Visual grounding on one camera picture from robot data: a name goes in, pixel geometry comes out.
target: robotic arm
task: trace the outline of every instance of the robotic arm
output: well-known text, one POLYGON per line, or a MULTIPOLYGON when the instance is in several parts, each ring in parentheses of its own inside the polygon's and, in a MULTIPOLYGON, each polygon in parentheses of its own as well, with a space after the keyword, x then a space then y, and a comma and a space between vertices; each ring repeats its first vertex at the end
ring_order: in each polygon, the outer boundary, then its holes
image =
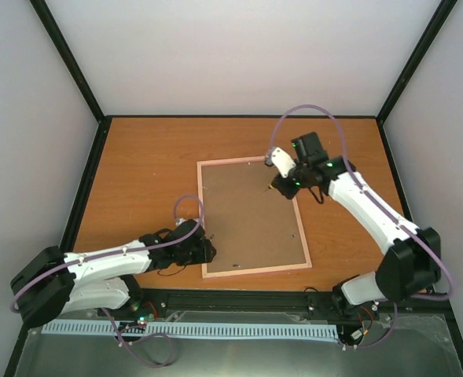
POLYGON ((315 132, 292 140, 292 146, 297 159, 280 148, 272 148, 266 155, 265 164, 279 172, 270 187, 287 199, 304 188, 310 189, 319 203, 323 203, 324 195, 330 196, 360 222, 384 254, 376 272, 355 276, 333 288, 333 307, 339 315, 363 302, 402 301, 440 279, 440 268, 409 234, 419 237, 440 257, 440 238, 435 230, 419 229, 395 212, 353 165, 348 170, 342 156, 330 159, 315 132), (312 187, 318 187, 320 199, 312 187))
POLYGON ((90 253, 63 253, 57 246, 48 247, 11 281, 18 305, 12 309, 29 328, 79 309, 134 312, 142 292, 132 274, 166 269, 172 263, 209 263, 215 253, 194 220, 178 221, 175 230, 161 229, 123 246, 90 253))

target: wooden surface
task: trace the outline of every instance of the wooden surface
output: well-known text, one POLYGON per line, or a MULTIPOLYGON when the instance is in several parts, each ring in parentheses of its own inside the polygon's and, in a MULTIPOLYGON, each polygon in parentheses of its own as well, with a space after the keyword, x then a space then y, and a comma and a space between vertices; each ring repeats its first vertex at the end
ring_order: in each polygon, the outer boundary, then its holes
POLYGON ((200 161, 197 169, 205 232, 219 251, 201 266, 203 278, 311 267, 297 200, 269 189, 277 170, 264 157, 200 161))
MULTIPOLYGON (((197 193, 197 161, 261 156, 268 149, 276 119, 116 118, 112 121, 94 179, 76 251, 113 247, 158 229, 172 227, 174 201, 197 193)), ((350 161, 396 210, 400 209, 376 122, 341 119, 350 161)), ((328 119, 288 119, 275 144, 292 154, 291 139, 316 131, 330 156, 341 151, 328 119)), ((175 276, 146 273, 143 287, 329 290, 359 273, 374 270, 382 259, 371 236, 338 203, 317 204, 307 190, 297 196, 310 249, 312 268, 260 276, 202 279, 193 265, 175 276)), ((196 217, 198 206, 182 202, 179 216, 196 217)), ((166 273, 175 272, 171 267, 166 273)))

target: wooden frame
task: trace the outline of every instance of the wooden frame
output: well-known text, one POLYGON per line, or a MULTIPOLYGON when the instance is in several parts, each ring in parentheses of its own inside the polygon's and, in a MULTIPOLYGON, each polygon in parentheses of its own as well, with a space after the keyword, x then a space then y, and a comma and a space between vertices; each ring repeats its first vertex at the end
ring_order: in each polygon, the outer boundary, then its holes
MULTIPOLYGON (((227 165, 231 163, 256 163, 263 161, 264 157, 241 157, 236 159, 214 159, 210 161, 198 161, 197 162, 197 182, 198 182, 198 197, 203 203, 203 173, 202 168, 210 165, 227 165)), ((223 277, 223 276, 236 276, 236 275, 248 275, 253 273, 272 273, 275 271, 287 271, 293 269, 308 269, 311 268, 311 257, 308 250, 307 238, 304 233, 303 223, 301 222, 301 215, 299 213, 299 207, 297 204, 296 198, 292 199, 292 205, 294 207, 294 214, 296 216, 296 222, 299 230, 299 237, 301 240, 301 245, 303 246, 305 263, 298 263, 294 265, 276 265, 272 267, 261 267, 257 269, 241 269, 236 271, 222 271, 220 273, 210 273, 207 270, 207 264, 204 263, 201 265, 201 276, 203 278, 209 277, 223 277)))

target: table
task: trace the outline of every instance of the table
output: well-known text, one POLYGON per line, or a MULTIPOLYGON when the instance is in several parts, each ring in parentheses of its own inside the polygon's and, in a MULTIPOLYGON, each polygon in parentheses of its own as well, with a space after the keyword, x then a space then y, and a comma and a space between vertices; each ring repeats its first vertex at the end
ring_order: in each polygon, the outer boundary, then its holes
MULTIPOLYGON (((384 200, 400 212, 399 196, 375 119, 340 119, 350 161, 384 200)), ((245 117, 115 117, 98 165, 75 251, 93 251, 129 242, 165 227, 174 228, 172 207, 197 193, 197 161, 262 156, 276 119, 245 117)), ((329 156, 340 139, 329 119, 287 119, 275 144, 292 151, 294 137, 315 131, 329 156)), ((201 278, 199 265, 174 276, 138 276, 143 287, 298 291, 330 290, 359 273, 375 270, 383 258, 363 227, 338 203, 318 205, 307 190, 299 211, 313 267, 248 276, 201 278)), ((197 217, 197 203, 182 202, 181 217, 197 217)), ((172 266, 166 274, 178 271, 172 266)))

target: white panel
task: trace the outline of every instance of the white panel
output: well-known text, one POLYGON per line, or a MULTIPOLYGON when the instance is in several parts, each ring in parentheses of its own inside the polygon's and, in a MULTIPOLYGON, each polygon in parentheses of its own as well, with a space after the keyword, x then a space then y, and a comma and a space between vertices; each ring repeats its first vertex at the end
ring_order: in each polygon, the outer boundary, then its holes
POLYGON ((463 334, 463 2, 458 2, 386 124, 415 220, 441 235, 463 334))
POLYGON ((95 130, 30 2, 0 2, 0 375, 21 327, 9 282, 60 242, 95 130))
POLYGON ((376 115, 439 0, 48 4, 107 114, 376 115))

